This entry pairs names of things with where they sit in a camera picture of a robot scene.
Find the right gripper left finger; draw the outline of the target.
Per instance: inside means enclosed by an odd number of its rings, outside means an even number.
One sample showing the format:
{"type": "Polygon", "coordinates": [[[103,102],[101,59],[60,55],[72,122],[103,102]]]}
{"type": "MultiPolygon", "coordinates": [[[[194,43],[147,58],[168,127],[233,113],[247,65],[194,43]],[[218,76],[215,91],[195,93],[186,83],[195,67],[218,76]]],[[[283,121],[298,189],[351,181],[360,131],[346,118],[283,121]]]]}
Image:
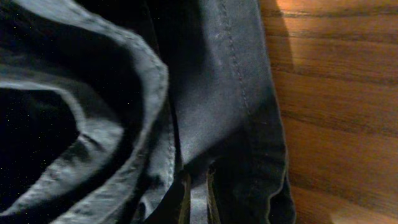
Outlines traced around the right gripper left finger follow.
{"type": "Polygon", "coordinates": [[[190,190],[189,173],[179,173],[146,224],[189,224],[190,190]]]}

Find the navy blue shorts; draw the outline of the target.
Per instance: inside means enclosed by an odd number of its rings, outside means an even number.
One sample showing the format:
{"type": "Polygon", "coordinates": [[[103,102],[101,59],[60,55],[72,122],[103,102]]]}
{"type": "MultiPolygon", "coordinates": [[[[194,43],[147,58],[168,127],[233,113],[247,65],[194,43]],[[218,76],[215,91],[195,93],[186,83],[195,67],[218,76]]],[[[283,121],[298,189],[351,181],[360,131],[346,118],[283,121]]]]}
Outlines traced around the navy blue shorts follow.
{"type": "Polygon", "coordinates": [[[1,222],[294,223],[258,1],[2,1],[1,222]]]}

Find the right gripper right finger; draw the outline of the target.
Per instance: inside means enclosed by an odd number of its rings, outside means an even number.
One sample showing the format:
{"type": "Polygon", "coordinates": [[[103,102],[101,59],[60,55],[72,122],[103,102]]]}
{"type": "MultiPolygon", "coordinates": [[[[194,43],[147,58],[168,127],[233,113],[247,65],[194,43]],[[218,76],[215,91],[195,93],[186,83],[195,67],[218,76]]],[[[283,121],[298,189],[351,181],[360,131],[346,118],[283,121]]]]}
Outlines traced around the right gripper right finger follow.
{"type": "Polygon", "coordinates": [[[207,210],[208,210],[208,223],[221,224],[220,213],[217,206],[217,199],[214,188],[214,174],[212,170],[206,173],[206,186],[207,186],[207,210]]]}

